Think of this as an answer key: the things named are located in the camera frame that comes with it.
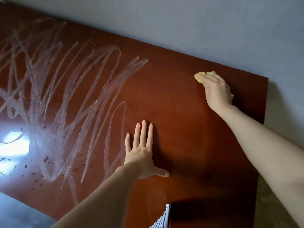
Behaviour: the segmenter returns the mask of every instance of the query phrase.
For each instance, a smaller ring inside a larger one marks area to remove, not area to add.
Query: wooden table
[[[125,227],[149,227],[166,203],[172,204],[172,227],[253,226],[257,171],[226,123],[208,107],[194,74],[216,71],[230,85],[233,104],[261,123],[267,78],[77,23],[64,25],[14,5],[0,4],[0,16],[5,19],[0,22],[0,103],[5,107],[0,138],[11,142],[0,146],[1,192],[61,218],[121,164],[121,141],[146,119],[155,127],[154,163],[171,176],[136,182]],[[107,85],[119,56],[109,45],[120,48],[121,60],[112,80],[120,78]],[[136,64],[121,72],[137,55]],[[48,105],[44,96],[52,96]],[[98,131],[102,122],[88,157],[94,125]]]

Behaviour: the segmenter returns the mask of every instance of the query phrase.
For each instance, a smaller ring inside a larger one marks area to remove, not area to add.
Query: hand
[[[124,165],[137,165],[139,168],[138,178],[147,178],[151,175],[159,175],[169,177],[170,174],[164,169],[157,168],[152,161],[152,144],[153,144],[153,125],[150,124],[148,131],[148,139],[146,143],[146,127],[145,120],[142,122],[140,132],[140,124],[137,123],[134,133],[133,148],[130,146],[130,134],[126,136],[126,159]]]
[[[225,80],[212,71],[214,76],[199,74],[200,79],[204,82],[206,99],[209,107],[221,116],[227,108],[231,107],[231,92]]]

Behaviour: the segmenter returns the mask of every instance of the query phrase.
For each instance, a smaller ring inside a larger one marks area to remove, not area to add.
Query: gray wall
[[[304,146],[304,0],[10,1],[266,76],[266,126]]]

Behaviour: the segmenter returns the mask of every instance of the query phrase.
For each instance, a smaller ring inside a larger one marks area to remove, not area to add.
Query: person's right arm
[[[249,161],[303,228],[304,149],[232,106],[229,86],[214,75],[200,75],[208,105],[228,124]]]

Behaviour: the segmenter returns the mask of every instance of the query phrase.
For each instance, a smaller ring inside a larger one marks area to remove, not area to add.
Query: person's left hand
[[[153,144],[153,125],[150,124],[148,138],[146,143],[146,127],[145,120],[142,122],[140,133],[140,124],[137,123],[134,133],[133,148],[130,145],[130,134],[126,136],[126,159],[124,165],[137,165],[139,168],[138,178],[147,178],[151,175],[159,175],[169,177],[170,174],[164,169],[160,169],[153,164],[152,161],[152,144]]]

